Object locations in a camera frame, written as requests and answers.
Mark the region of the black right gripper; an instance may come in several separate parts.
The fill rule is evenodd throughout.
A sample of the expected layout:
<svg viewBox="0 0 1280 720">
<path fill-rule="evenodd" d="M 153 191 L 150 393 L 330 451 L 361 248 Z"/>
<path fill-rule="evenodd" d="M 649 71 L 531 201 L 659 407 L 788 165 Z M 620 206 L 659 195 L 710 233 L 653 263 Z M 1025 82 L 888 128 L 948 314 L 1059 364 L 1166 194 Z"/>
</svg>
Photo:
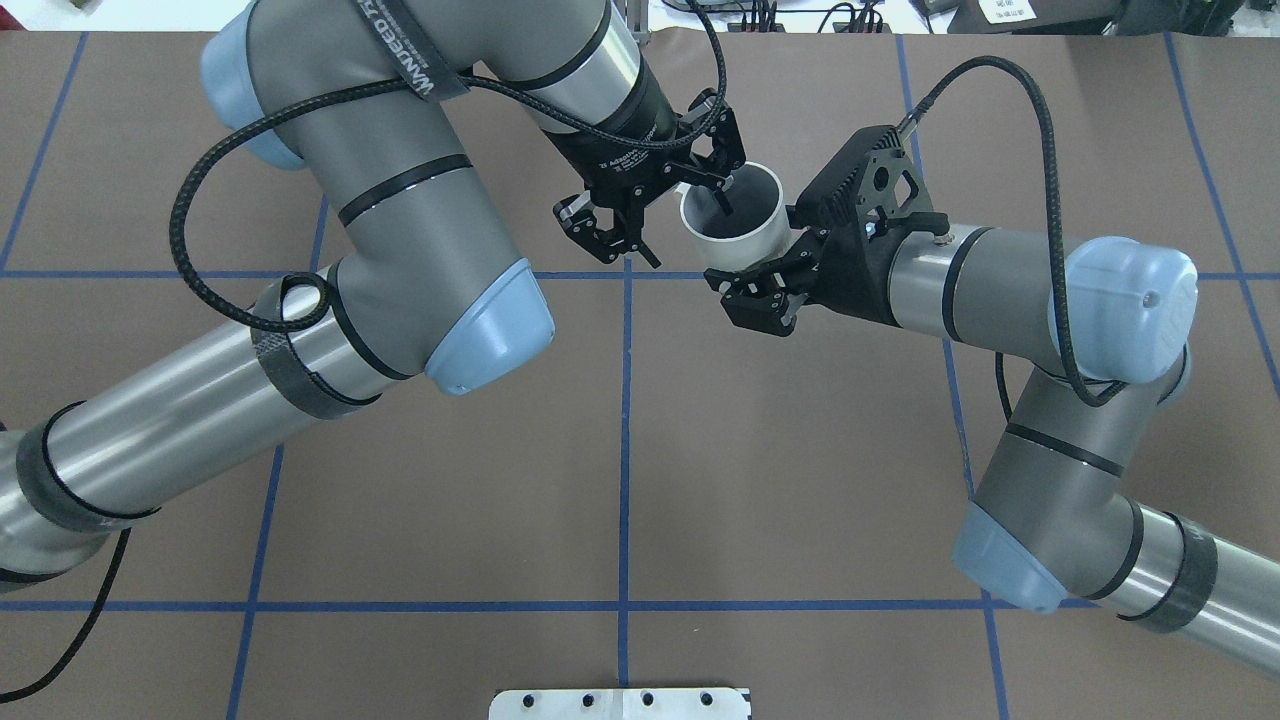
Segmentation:
<svg viewBox="0 0 1280 720">
<path fill-rule="evenodd" d="M 805 302 L 868 322 L 896 324 L 890 305 L 896 236 L 872 238 L 864 225 L 832 231 L 835 204 L 829 195 L 818 195 L 800 197 L 786 208 L 791 229 L 831 232 L 819 263 L 814 255 L 800 255 L 744 272 L 704 270 L 705 282 L 719 295 L 719 305 L 733 325 L 787 337 L 794 333 L 796 315 Z"/>
</svg>

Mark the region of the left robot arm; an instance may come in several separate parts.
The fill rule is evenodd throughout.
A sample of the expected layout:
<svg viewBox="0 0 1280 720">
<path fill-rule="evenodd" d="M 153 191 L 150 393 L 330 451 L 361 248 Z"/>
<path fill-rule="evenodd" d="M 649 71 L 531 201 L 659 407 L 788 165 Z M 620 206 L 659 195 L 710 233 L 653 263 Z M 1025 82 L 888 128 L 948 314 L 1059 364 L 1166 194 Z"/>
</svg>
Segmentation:
<svg viewBox="0 0 1280 720">
<path fill-rule="evenodd" d="M 317 421 L 426 375 L 463 395 L 556 333 L 443 105 L 475 88 L 527 108 L 584 182 L 556 206 L 604 263 L 653 266 L 644 211 L 681 182 L 719 192 L 745 160 L 727 73 L 672 109 L 611 1 L 251 1 L 206 45 L 204 90 L 230 135 L 168 222 L 180 278 L 225 323 L 38 425 L 3 433 L 3 589 L 60 577 L 166 501 Z M 214 292 L 187 217 L 239 147 L 310 170 L 352 251 L 273 281 L 250 307 Z"/>
</svg>

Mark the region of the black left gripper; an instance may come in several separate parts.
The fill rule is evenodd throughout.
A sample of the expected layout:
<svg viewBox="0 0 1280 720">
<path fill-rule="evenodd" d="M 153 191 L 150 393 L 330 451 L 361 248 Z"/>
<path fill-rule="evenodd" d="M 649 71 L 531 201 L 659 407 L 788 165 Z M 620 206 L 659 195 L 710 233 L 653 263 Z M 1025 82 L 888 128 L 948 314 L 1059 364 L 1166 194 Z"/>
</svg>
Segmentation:
<svg viewBox="0 0 1280 720">
<path fill-rule="evenodd" d="M 731 217 L 727 197 L 733 170 L 746 161 L 733 109 L 717 102 L 714 90 L 703 90 L 682 115 L 675 114 L 659 81 L 641 65 L 636 86 L 620 109 L 598 128 L 608 135 L 659 142 L 675 138 L 710 140 L 710 154 L 699 155 L 692 145 L 667 150 L 630 149 L 576 131 L 548 132 L 547 137 L 582 178 L 581 193 L 562 199 L 553 214 L 566 237 L 596 260 L 612 264 L 628 252 L 639 252 L 654 269 L 660 259 L 643 238 L 645 210 L 667 187 L 663 167 L 672 161 L 672 181 L 708 188 L 719 210 Z"/>
</svg>

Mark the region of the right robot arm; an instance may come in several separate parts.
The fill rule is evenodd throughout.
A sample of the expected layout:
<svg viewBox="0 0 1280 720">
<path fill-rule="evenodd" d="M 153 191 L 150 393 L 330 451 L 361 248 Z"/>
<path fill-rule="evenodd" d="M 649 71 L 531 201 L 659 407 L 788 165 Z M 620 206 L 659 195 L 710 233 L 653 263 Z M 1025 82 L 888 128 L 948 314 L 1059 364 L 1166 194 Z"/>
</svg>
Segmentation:
<svg viewBox="0 0 1280 720">
<path fill-rule="evenodd" d="M 924 197 L 685 199 L 707 281 L 739 327 L 785 337 L 804 306 L 1030 363 L 954 544 L 1010 605 L 1089 600 L 1119 620 L 1277 675 L 1277 564 L 1121 480 L 1189 380 L 1198 286 L 1181 251 L 955 225 Z"/>
</svg>

